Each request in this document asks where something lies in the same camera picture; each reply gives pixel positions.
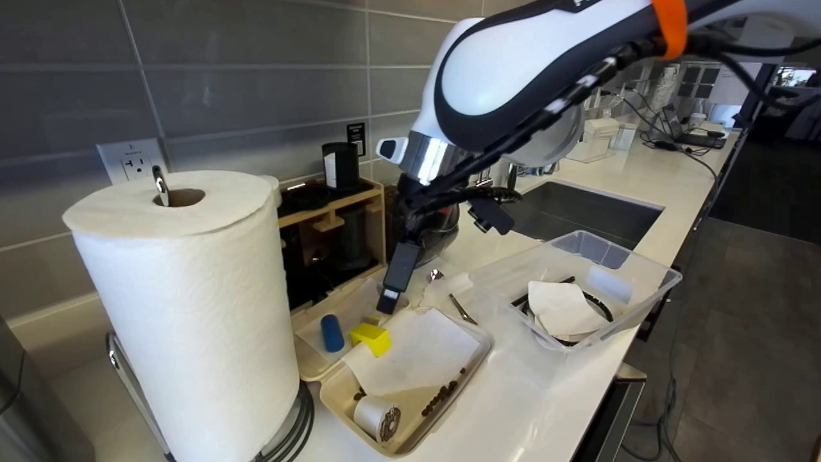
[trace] wooden shelf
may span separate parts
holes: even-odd
[[[362,204],[367,212],[367,248],[376,262],[385,262],[388,258],[385,186],[376,182],[367,182],[367,184],[369,184],[367,190],[330,200],[324,207],[279,216],[277,223],[279,227],[301,226],[302,235],[317,232],[315,239],[321,239],[321,232],[329,232],[343,226],[343,217],[339,216],[342,207]]]
[[[324,204],[324,207],[315,207],[315,209],[298,209],[298,212],[279,216],[277,223],[279,223],[279,227],[288,227],[288,226],[306,223],[306,220],[313,220],[313,217],[337,216],[339,207],[349,207],[349,204],[357,204],[357,202],[376,202],[376,207],[383,209],[385,186],[372,182],[369,190],[339,198],[339,200],[334,200],[334,202]]]

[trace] wooden cabinet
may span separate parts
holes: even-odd
[[[317,299],[349,276],[388,258],[385,186],[376,182],[367,182],[367,190],[330,200],[324,207],[279,216],[277,223],[292,308]]]

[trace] yellow sponge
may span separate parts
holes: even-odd
[[[374,356],[390,348],[390,331],[376,323],[358,323],[349,331],[351,344],[363,344]]]

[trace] appliance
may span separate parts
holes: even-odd
[[[357,145],[357,154],[363,157],[363,122],[349,122],[345,125],[345,136],[349,136],[349,143]]]
[[[95,448],[0,318],[0,458],[90,462]]]
[[[324,143],[324,162],[326,162],[326,184],[337,195],[357,193],[358,184],[358,154],[357,143]]]

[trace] blue bottle cap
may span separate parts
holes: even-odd
[[[324,315],[321,327],[324,327],[324,344],[329,352],[343,348],[343,336],[337,315]]]

